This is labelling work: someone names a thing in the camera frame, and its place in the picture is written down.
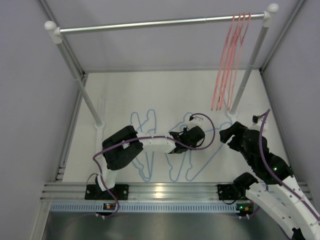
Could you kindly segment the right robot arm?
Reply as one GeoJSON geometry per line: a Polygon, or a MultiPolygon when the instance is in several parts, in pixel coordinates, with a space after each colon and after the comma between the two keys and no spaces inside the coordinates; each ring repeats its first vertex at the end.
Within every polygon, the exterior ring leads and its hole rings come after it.
{"type": "Polygon", "coordinates": [[[259,125],[240,122],[219,132],[220,141],[239,152],[253,174],[238,176],[231,188],[234,196],[247,198],[263,209],[291,240],[318,240],[320,215],[299,186],[292,169],[270,152],[259,125]]]}

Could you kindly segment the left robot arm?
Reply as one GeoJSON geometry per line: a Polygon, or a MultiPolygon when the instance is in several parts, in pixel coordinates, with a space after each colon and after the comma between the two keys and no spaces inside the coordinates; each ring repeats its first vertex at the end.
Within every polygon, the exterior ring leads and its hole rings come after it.
{"type": "Polygon", "coordinates": [[[205,132],[198,125],[165,135],[150,135],[136,131],[132,125],[125,126],[102,142],[105,163],[97,177],[95,192],[101,199],[109,199],[113,195],[117,171],[141,153],[182,154],[198,149],[204,140],[205,132]]]}

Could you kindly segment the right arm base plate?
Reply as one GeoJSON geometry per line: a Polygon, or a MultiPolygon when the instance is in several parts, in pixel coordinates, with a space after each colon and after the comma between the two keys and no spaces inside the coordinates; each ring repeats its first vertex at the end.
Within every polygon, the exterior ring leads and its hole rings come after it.
{"type": "Polygon", "coordinates": [[[234,184],[218,184],[217,193],[221,201],[235,201],[240,199],[239,191],[234,184]]]}

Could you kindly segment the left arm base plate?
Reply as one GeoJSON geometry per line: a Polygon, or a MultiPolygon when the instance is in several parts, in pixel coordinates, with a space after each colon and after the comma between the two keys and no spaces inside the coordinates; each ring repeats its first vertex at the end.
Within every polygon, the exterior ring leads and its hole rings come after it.
{"type": "MultiPolygon", "coordinates": [[[[109,190],[117,200],[126,201],[129,196],[128,184],[116,184],[109,190]]],[[[110,193],[105,190],[102,191],[97,184],[88,184],[85,190],[85,200],[113,200],[114,198],[110,193]]]]}

